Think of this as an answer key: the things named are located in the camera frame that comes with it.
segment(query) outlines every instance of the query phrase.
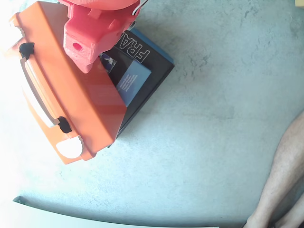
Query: carrying handle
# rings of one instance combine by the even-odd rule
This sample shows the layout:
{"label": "carrying handle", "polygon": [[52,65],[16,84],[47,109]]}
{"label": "carrying handle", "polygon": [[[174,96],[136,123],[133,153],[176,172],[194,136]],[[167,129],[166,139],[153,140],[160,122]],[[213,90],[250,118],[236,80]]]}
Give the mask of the carrying handle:
{"label": "carrying handle", "polygon": [[132,16],[135,16],[140,9],[148,2],[148,0],[143,0],[133,11]]}
{"label": "carrying handle", "polygon": [[[24,89],[24,92],[26,93],[27,98],[29,99],[31,105],[33,106],[36,113],[39,115],[39,117],[45,123],[46,126],[51,128],[51,127],[54,127],[54,126],[58,125],[60,123],[59,119],[53,118],[52,115],[49,113],[47,107],[43,103],[43,100],[41,99],[37,89],[35,88],[32,80],[29,76],[29,73],[28,73],[27,68],[25,66],[25,64],[27,63],[27,58],[23,57],[20,60],[20,63],[21,63],[23,73],[25,75],[25,77],[22,77],[23,82],[24,82],[23,83],[23,89]],[[31,70],[31,65],[29,63],[27,63],[27,65],[28,65],[28,68],[31,71],[31,74],[33,76],[35,76],[34,71]]]}

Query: concrete floor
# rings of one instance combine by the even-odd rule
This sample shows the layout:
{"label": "concrete floor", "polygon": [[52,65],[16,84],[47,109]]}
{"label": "concrete floor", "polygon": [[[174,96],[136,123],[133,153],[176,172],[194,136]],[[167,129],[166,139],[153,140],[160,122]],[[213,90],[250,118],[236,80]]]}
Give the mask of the concrete floor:
{"label": "concrete floor", "polygon": [[88,219],[238,227],[304,108],[303,27],[293,0],[150,0],[137,28],[176,67],[110,149],[68,166],[5,77],[7,186],[33,206]]}

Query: hairy leg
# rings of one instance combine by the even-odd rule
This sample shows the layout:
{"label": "hairy leg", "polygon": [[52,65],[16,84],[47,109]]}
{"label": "hairy leg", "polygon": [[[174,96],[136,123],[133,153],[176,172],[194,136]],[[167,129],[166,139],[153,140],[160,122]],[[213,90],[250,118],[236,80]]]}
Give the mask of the hairy leg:
{"label": "hairy leg", "polygon": [[278,204],[304,174],[304,113],[283,135],[259,204],[244,228],[266,228]]}

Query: blue label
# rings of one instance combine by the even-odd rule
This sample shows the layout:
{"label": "blue label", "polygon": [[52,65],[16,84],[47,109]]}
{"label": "blue label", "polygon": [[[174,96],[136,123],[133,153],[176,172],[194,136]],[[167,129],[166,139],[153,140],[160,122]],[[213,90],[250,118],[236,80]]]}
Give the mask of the blue label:
{"label": "blue label", "polygon": [[150,74],[151,71],[141,65],[139,62],[133,61],[131,63],[122,79],[116,86],[119,95],[127,107],[141,89]]}

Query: bare leg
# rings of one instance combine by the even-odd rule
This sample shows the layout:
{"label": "bare leg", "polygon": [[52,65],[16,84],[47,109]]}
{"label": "bare leg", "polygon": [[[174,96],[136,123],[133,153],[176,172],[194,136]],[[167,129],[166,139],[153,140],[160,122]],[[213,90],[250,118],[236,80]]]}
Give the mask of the bare leg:
{"label": "bare leg", "polygon": [[294,207],[275,225],[276,228],[298,228],[304,221],[304,194]]}
{"label": "bare leg", "polygon": [[304,113],[289,126],[277,148],[257,209],[245,228],[266,228],[278,204],[304,174]]}

